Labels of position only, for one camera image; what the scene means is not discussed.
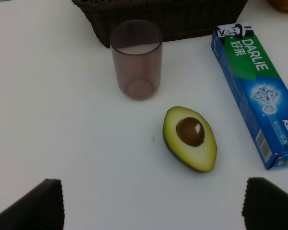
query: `toothpaste box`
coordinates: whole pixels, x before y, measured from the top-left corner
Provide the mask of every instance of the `toothpaste box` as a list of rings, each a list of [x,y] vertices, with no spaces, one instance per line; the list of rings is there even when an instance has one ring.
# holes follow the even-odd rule
[[[212,50],[266,169],[288,165],[288,89],[248,23],[218,26]]]

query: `translucent brown cup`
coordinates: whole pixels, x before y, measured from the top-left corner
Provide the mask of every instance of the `translucent brown cup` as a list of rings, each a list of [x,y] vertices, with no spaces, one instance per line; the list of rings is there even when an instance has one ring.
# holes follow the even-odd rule
[[[151,97],[159,88],[162,32],[153,23],[126,21],[111,33],[110,45],[120,90],[136,100]]]

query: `wicker basket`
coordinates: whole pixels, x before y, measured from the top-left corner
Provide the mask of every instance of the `wicker basket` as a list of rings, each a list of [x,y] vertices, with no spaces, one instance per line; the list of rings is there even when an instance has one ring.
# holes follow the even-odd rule
[[[268,1],[278,11],[288,13],[288,0],[268,0]]]
[[[235,23],[248,0],[72,0],[92,24],[100,42],[110,47],[112,29],[131,19],[157,24],[164,41],[211,34]]]

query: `cup rim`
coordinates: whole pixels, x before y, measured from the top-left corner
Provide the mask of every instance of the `cup rim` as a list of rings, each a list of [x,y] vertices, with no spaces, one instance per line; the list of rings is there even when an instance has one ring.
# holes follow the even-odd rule
[[[112,43],[111,43],[112,34],[113,34],[114,30],[117,29],[119,26],[121,26],[121,25],[123,25],[123,24],[125,24],[125,23],[129,23],[129,22],[145,22],[145,23],[149,23],[149,24],[155,26],[155,27],[159,30],[160,34],[161,34],[161,41],[160,41],[160,43],[159,43],[154,49],[152,49],[152,50],[150,50],[150,51],[148,51],[148,52],[146,52],[146,53],[142,53],[142,54],[127,54],[127,53],[124,53],[124,52],[116,49],[116,48],[112,45]],[[155,50],[157,50],[157,49],[162,45],[162,43],[163,43],[163,34],[162,34],[162,31],[161,31],[160,27],[157,26],[156,24],[154,24],[154,23],[152,23],[152,22],[150,22],[150,21],[146,21],[146,20],[133,19],[133,20],[124,21],[124,22],[118,24],[117,26],[115,26],[114,29],[111,31],[109,43],[110,43],[110,47],[111,47],[111,48],[113,48],[115,51],[117,51],[117,52],[119,52],[119,53],[121,53],[121,54],[128,55],[128,56],[142,56],[142,55],[147,55],[147,54],[150,54],[150,53],[154,52]]]

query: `avocado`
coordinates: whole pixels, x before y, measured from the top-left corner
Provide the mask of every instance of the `avocado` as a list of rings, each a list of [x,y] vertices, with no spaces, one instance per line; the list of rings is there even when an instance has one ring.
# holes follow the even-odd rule
[[[170,152],[189,168],[210,172],[216,161],[216,140],[208,122],[197,112],[176,106],[164,118],[163,139]]]

